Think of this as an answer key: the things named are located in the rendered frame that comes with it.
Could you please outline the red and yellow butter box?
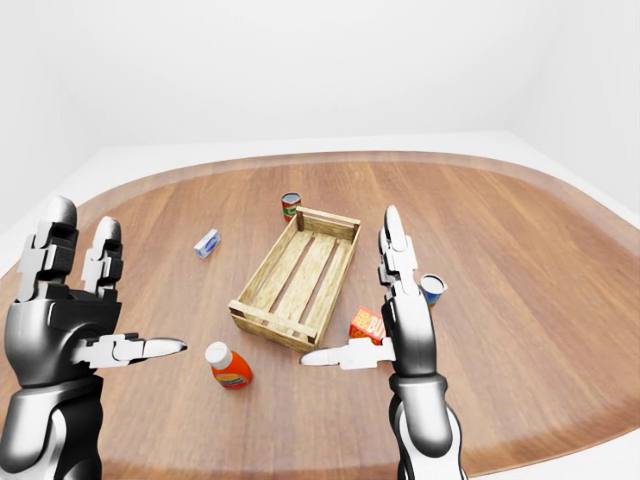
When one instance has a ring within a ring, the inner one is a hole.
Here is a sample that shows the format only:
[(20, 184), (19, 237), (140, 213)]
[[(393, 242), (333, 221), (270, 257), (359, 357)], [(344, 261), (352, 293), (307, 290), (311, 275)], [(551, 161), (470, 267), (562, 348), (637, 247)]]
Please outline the red and yellow butter box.
[(350, 338), (369, 338), (375, 345), (381, 345), (386, 337), (382, 316), (366, 307), (360, 306), (349, 326)]

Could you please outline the blue and white small box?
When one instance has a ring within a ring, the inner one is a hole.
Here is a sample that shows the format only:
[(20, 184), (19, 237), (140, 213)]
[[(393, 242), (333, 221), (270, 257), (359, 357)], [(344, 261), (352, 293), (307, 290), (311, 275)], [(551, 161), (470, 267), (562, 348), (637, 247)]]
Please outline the blue and white small box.
[(217, 229), (209, 230), (194, 246), (194, 251), (200, 259), (205, 259), (220, 243), (220, 233)]

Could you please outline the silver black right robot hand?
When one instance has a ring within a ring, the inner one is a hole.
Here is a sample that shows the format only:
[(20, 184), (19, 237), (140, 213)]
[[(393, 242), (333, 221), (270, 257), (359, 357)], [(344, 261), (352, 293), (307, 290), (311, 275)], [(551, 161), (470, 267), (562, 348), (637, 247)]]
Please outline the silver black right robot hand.
[(390, 361), (402, 377), (420, 377), (437, 371), (437, 353), (430, 308), (414, 279), (417, 258), (411, 237), (393, 205), (387, 207), (378, 237), (380, 284), (387, 288), (381, 315), (386, 336), (379, 345), (366, 338), (351, 339), (341, 347), (303, 355), (304, 366), (334, 366), (343, 370), (375, 368)]

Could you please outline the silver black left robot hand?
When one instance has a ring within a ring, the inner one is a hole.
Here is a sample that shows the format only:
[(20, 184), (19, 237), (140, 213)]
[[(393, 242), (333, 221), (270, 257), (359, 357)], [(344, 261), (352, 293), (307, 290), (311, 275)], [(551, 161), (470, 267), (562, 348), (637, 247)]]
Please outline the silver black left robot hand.
[(79, 290), (70, 288), (78, 240), (77, 210), (54, 198), (26, 240), (15, 301), (5, 329), (5, 352), (23, 387), (59, 384), (99, 368), (124, 367), (186, 350), (174, 338), (116, 333), (121, 312), (116, 284), (123, 273), (119, 222), (104, 217), (86, 252)]

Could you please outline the orange bottle with white cap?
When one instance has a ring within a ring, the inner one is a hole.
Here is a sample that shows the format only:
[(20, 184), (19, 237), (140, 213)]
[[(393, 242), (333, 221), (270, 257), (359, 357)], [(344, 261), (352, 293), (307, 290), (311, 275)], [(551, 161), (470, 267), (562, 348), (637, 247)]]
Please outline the orange bottle with white cap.
[(205, 351), (205, 359), (216, 381), (224, 388), (246, 387), (252, 380), (252, 370), (246, 360), (224, 342), (216, 341)]

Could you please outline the wooden slat tray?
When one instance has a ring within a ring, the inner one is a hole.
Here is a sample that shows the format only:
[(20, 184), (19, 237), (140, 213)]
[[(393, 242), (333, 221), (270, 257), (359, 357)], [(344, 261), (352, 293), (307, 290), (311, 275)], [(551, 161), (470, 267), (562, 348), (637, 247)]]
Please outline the wooden slat tray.
[(239, 297), (240, 329), (300, 352), (320, 347), (359, 240), (357, 219), (299, 207)]

